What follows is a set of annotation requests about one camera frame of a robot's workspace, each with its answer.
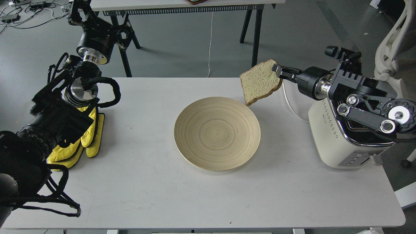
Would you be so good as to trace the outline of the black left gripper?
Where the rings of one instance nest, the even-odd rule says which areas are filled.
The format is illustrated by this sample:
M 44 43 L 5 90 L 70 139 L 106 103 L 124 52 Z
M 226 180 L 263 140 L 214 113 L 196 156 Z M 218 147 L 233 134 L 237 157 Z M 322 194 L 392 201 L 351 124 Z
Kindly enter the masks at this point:
M 96 65 L 105 65 L 110 62 L 115 45 L 121 51 L 129 47 L 134 30 L 128 20 L 122 25 L 113 26 L 101 18 L 96 19 L 96 13 L 90 4 L 91 0 L 73 0 L 67 22 L 72 26 L 83 26 L 77 54 L 83 60 L 90 60 Z M 82 21 L 79 10 L 84 13 L 85 21 Z

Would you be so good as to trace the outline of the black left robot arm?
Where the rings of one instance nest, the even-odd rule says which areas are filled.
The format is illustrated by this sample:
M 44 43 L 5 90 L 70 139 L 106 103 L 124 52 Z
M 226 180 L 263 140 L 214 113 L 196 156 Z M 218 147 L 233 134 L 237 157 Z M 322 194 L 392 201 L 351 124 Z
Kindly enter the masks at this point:
M 110 61 L 115 45 L 125 51 L 134 39 L 128 12 L 121 25 L 98 17 L 89 0 L 74 0 L 67 17 L 83 29 L 77 55 L 64 53 L 48 71 L 47 85 L 34 96 L 33 119 L 20 131 L 1 131 L 1 224 L 15 209 L 41 210 L 28 202 L 60 203 L 74 213 L 50 208 L 45 211 L 79 217 L 78 203 L 64 192 L 68 169 L 47 163 L 57 146 L 67 148 L 80 141 L 93 122 L 97 108 L 116 105 L 121 99 L 116 80 L 102 76 L 100 65 Z

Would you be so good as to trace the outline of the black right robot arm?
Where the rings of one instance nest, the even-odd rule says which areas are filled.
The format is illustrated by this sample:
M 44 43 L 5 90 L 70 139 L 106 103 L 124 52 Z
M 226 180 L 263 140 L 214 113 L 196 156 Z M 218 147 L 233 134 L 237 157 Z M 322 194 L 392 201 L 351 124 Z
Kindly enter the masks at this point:
M 309 67 L 303 71 L 274 63 L 272 71 L 297 84 L 303 95 L 332 101 L 336 120 L 356 122 L 388 142 L 415 142 L 415 138 L 397 136 L 415 132 L 415 101 L 393 98 L 386 89 L 378 88 L 381 81 L 364 77 L 361 52 L 327 46 L 324 53 L 339 61 L 337 68 Z

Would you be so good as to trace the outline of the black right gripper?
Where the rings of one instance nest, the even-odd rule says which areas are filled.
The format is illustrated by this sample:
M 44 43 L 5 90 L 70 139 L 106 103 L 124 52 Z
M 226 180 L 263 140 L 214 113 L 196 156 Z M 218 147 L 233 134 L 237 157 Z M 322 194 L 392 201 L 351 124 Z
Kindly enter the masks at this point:
M 309 67 L 303 71 L 293 67 L 274 64 L 272 71 L 275 72 L 279 79 L 297 83 L 298 90 L 303 95 L 314 100 L 322 100 L 326 97 L 326 95 L 320 92 L 320 88 L 317 88 L 317 86 L 319 79 L 329 73 L 327 70 L 318 67 Z

